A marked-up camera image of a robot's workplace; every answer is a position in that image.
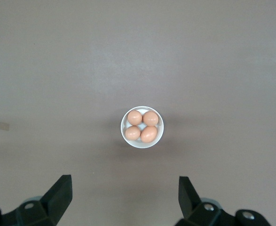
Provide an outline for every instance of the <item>metal bolt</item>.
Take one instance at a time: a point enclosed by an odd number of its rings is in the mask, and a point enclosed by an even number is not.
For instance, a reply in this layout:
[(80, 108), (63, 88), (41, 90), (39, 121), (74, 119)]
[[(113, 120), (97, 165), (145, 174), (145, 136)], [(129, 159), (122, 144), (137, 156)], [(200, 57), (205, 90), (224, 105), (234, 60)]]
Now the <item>metal bolt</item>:
[(242, 213), (243, 214), (243, 216), (246, 218), (246, 219), (249, 219), (249, 220), (254, 220), (255, 219), (255, 216), (252, 214), (252, 213), (250, 213), (250, 212), (243, 212)]
[(204, 208), (207, 211), (213, 211), (214, 210), (214, 207), (211, 204), (208, 204), (208, 203), (204, 205)]
[(27, 205), (25, 205), (25, 210), (27, 210), (27, 209), (30, 209), (30, 208), (32, 208), (34, 206), (34, 204), (33, 203), (28, 203)]

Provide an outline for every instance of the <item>egg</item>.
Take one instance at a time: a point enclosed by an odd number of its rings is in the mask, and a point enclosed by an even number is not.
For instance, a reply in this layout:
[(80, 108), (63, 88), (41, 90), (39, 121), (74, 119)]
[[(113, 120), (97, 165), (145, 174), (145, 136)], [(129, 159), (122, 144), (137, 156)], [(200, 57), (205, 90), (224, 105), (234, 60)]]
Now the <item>egg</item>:
[(147, 126), (141, 133), (141, 141), (150, 143), (157, 137), (158, 130), (155, 126)]
[(137, 126), (142, 122), (142, 115), (139, 111), (131, 111), (127, 116), (127, 120), (133, 126)]
[(125, 137), (128, 140), (136, 140), (140, 137), (141, 131), (137, 126), (128, 127), (125, 131)]
[(158, 116), (156, 113), (149, 111), (143, 115), (143, 122), (147, 126), (155, 126), (158, 123)]

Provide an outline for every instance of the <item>bowl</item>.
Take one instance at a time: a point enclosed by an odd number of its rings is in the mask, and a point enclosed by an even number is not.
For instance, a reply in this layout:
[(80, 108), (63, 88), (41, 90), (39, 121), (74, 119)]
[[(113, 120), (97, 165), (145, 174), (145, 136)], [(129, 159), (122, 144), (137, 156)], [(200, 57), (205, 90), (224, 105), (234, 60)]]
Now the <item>bowl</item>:
[[(148, 111), (153, 111), (155, 112), (157, 115), (158, 115), (158, 123), (157, 125), (155, 126), (158, 130), (158, 134), (156, 136), (156, 138), (150, 142), (150, 143), (143, 143), (141, 141), (141, 138), (139, 137), (137, 140), (128, 140), (126, 137), (125, 137), (125, 131), (128, 127), (131, 127), (132, 125), (128, 122), (127, 120), (127, 116), (128, 114), (131, 112), (131, 111), (139, 111), (141, 113), (141, 115), (144, 115), (146, 112)], [(142, 122), (140, 125), (138, 125), (137, 127), (139, 127), (139, 129), (141, 131), (143, 131), (143, 129), (145, 129), (146, 125), (144, 122)], [(148, 147), (151, 147), (151, 146), (154, 146), (162, 137), (163, 135), (163, 131), (164, 131), (164, 123), (163, 123), (163, 119), (161, 117), (161, 115), (153, 108), (151, 107), (146, 107), (146, 106), (139, 106), (139, 107), (134, 107), (132, 109), (130, 109), (124, 116), (123, 116), (123, 119), (121, 121), (121, 134), (124, 138), (124, 140), (130, 144), (131, 146), (133, 147), (136, 147), (136, 148), (148, 148)]]

